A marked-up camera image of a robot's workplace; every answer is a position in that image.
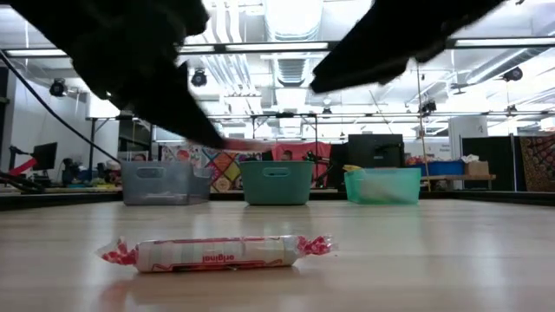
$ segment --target red and white wrapper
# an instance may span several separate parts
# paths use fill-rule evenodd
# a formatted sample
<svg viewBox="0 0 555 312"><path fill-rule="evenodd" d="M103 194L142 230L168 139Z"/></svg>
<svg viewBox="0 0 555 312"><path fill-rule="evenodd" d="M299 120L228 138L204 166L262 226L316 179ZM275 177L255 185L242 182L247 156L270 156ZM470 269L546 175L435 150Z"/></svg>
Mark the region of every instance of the red and white wrapper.
<svg viewBox="0 0 555 312"><path fill-rule="evenodd" d="M308 240L289 235L146 241L130 250L120 237L96 254L110 263L133 265L139 272L176 272L290 266L301 257L325 255L336 247L331 236Z"/></svg>

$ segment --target wooden table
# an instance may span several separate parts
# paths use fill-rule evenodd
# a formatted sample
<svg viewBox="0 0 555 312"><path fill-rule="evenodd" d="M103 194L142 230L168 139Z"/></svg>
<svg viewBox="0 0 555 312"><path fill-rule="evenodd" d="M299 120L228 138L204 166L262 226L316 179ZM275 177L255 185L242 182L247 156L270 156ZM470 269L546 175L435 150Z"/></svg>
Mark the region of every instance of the wooden table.
<svg viewBox="0 0 555 312"><path fill-rule="evenodd" d="M301 207L121 203L0 213L2 311L550 312L555 211L433 200ZM138 275L93 252L153 238L331 233L295 268Z"/></svg>
<svg viewBox="0 0 555 312"><path fill-rule="evenodd" d="M441 175L441 176L430 176L422 177L421 181L446 181L447 190L452 191L454 189L454 181L487 181L487 189L492 190L492 181L496 179L495 174L487 175Z"/></svg>

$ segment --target green plastic basket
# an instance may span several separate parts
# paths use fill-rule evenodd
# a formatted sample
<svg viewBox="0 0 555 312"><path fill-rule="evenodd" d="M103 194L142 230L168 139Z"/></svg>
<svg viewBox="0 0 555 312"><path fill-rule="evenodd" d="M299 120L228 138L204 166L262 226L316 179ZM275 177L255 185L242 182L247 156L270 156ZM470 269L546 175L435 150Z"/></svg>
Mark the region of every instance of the green plastic basket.
<svg viewBox="0 0 555 312"><path fill-rule="evenodd" d="M314 163L246 161L239 168L249 205L304 205L309 200Z"/></svg>
<svg viewBox="0 0 555 312"><path fill-rule="evenodd" d="M345 173L349 201L363 205L415 205L420 168L360 169Z"/></svg>

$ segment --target computer monitor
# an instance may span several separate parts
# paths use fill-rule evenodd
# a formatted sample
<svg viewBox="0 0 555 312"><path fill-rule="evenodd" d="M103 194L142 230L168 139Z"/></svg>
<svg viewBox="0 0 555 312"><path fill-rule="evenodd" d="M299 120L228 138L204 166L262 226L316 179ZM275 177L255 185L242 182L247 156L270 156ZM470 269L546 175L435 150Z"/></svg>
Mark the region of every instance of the computer monitor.
<svg viewBox="0 0 555 312"><path fill-rule="evenodd" d="M34 171L45 171L54 169L56 166L56 151L58 143L48 143L40 146L35 146L31 154L36 160L36 165L33 166Z"/></svg>
<svg viewBox="0 0 555 312"><path fill-rule="evenodd" d="M404 167L402 134L349 134L349 165Z"/></svg>

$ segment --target plastic bin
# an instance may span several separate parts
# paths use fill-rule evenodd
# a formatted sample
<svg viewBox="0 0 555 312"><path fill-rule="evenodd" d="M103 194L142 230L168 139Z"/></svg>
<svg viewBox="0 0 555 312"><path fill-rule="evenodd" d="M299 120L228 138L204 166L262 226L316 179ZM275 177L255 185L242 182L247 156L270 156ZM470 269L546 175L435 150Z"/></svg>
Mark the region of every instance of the plastic bin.
<svg viewBox="0 0 555 312"><path fill-rule="evenodd" d="M363 205L414 205L420 194L421 170L361 169L345 173L347 198Z"/></svg>
<svg viewBox="0 0 555 312"><path fill-rule="evenodd" d="M212 168L188 162L126 161L121 163L125 205L194 205L210 198Z"/></svg>
<svg viewBox="0 0 555 312"><path fill-rule="evenodd" d="M411 165L409 168L419 168L422 177L426 177L426 166L424 164ZM463 175L465 174L465 163L462 160L455 161L432 161L428 163L430 176L438 175Z"/></svg>
<svg viewBox="0 0 555 312"><path fill-rule="evenodd" d="M239 168L249 205L304 205L309 200L312 162L246 161Z"/></svg>

